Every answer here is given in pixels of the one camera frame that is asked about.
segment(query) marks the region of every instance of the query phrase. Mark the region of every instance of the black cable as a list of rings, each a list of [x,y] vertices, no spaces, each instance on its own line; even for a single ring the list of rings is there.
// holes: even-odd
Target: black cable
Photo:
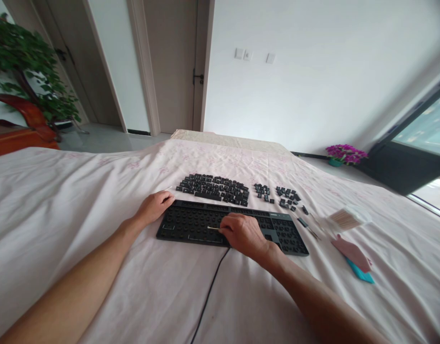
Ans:
[[[204,310],[206,309],[206,306],[207,306],[207,301],[209,300],[210,291],[212,290],[212,286],[214,285],[215,278],[217,277],[217,272],[219,271],[220,264],[221,264],[223,258],[225,258],[226,254],[228,253],[229,250],[230,250],[230,247],[226,250],[225,254],[220,259],[220,262],[217,266],[217,270],[215,270],[215,275],[214,275],[214,278],[212,279],[212,282],[210,283],[210,288],[209,288],[209,292],[207,293],[206,301],[204,302],[204,306],[202,307],[201,316],[199,318],[198,326],[196,327],[195,334],[194,334],[193,339],[191,340],[190,344],[193,344],[193,342],[195,341],[196,334],[198,333],[199,326],[201,325],[202,315],[204,314]]]

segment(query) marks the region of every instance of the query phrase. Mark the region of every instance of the light switch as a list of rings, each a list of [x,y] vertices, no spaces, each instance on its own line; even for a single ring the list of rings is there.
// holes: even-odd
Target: light switch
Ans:
[[[275,57],[276,57],[276,54],[269,53],[268,58],[266,59],[266,63],[270,63],[270,64],[273,63]]]
[[[236,55],[234,56],[234,58],[242,60],[243,55],[244,55],[244,49],[236,48]]]
[[[253,51],[246,49],[245,54],[244,54],[244,60],[246,60],[246,61],[252,60],[252,54],[253,54]]]

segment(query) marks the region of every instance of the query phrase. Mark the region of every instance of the forearm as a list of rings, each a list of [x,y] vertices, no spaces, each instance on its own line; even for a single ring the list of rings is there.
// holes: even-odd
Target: forearm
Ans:
[[[107,296],[142,228],[142,223],[124,221],[40,298],[0,343],[76,343]]]
[[[294,264],[276,245],[258,263],[288,291],[324,343],[388,343],[354,309]]]

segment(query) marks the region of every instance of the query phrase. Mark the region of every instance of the red wooden furniture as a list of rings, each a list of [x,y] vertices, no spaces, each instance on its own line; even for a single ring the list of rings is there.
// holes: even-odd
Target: red wooden furniture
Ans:
[[[59,149],[56,134],[46,124],[39,108],[25,99],[7,94],[0,94],[0,101],[18,110],[27,123],[27,127],[21,127],[0,120],[0,155],[27,147]]]

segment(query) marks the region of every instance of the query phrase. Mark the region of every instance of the white wall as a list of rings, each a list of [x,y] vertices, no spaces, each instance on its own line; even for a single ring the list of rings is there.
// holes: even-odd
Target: white wall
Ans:
[[[361,142],[439,55],[440,0],[217,0],[204,131],[315,154]]]
[[[150,131],[126,0],[88,0],[127,129]]]

